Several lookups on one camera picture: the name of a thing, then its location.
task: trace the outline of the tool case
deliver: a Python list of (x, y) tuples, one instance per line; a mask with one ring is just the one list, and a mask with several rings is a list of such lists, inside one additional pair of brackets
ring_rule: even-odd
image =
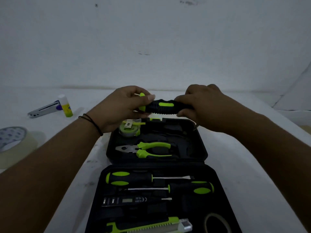
[[(146, 124), (141, 126), (138, 136), (123, 137), (118, 129), (111, 133), (106, 154), (112, 165), (101, 172), (85, 232), (166, 232), (161, 228), (165, 224), (161, 223), (176, 219), (174, 217), (188, 219), (195, 233), (241, 232), (216, 172), (204, 164), (208, 154), (194, 123), (187, 119), (168, 118), (147, 118), (143, 122)], [(145, 158), (116, 150), (118, 146), (140, 142), (164, 142), (171, 146), (170, 149), (150, 148), (148, 153), (158, 156)], [(115, 173), (131, 173), (132, 176), (151, 173), (154, 178), (144, 183), (127, 180), (122, 182), (124, 185), (113, 185), (109, 178)], [(122, 175), (114, 177), (122, 180)], [(185, 176), (191, 176), (193, 180), (161, 179)], [(185, 189), (171, 194), (160, 189), (167, 188), (169, 184), (192, 181), (211, 184), (208, 193), (197, 194)], [(142, 226), (150, 227), (143, 231)]]

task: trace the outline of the finger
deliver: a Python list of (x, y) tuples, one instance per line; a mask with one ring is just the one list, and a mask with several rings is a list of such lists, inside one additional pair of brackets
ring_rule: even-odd
[(130, 109), (134, 110), (135, 108), (149, 105), (154, 99), (155, 95), (146, 95), (146, 96), (141, 96), (141, 97), (132, 97), (130, 98), (131, 100), (131, 107)]
[(185, 94), (193, 94), (193, 93), (195, 93), (196, 91), (198, 91), (199, 89), (200, 89), (200, 85), (198, 85), (198, 84), (192, 84), (192, 85), (190, 85), (190, 86), (187, 88)]
[(148, 117), (148, 114), (142, 114), (139, 112), (132, 111), (128, 119), (145, 119)]
[(178, 101), (178, 102), (182, 102), (186, 105), (192, 105), (193, 106), (194, 96), (191, 94), (181, 95), (181, 96), (176, 97), (174, 100)]
[(192, 109), (183, 109), (179, 111), (177, 117), (186, 117), (197, 123), (196, 112)]
[(209, 84), (207, 87), (211, 88), (211, 89), (214, 89), (214, 90), (217, 90), (217, 91), (220, 91), (219, 87), (216, 86), (215, 84)]
[(128, 97), (133, 96), (134, 94), (140, 94), (140, 93), (144, 93), (145, 95), (150, 95), (149, 91), (147, 91), (144, 88), (140, 88), (138, 86), (127, 86), (127, 87), (123, 87), (123, 90), (125, 91), (126, 95)]

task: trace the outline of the white table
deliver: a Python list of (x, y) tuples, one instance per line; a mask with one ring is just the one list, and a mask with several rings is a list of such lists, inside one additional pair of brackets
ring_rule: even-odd
[[(42, 144), (111, 92), (112, 90), (0, 88), (2, 98), (0, 128), (24, 126), (32, 131)], [(165, 100), (174, 99), (181, 94), (168, 91), (152, 93), (156, 94), (158, 99)], [(27, 117), (29, 111), (54, 102), (59, 94), (67, 95), (74, 113), (73, 117), (66, 118), (62, 111), (35, 119)], [(309, 134), (254, 95), (246, 93), (227, 95), (266, 115), (311, 145)], [(226, 134), (211, 132), (202, 127), (198, 130), (208, 152), (205, 163), (217, 172), (243, 232), (306, 232), (272, 180), (245, 147)], [(100, 172), (110, 164), (106, 157), (109, 136), (110, 134), (104, 134), (97, 141), (66, 192), (46, 233), (84, 232)]]

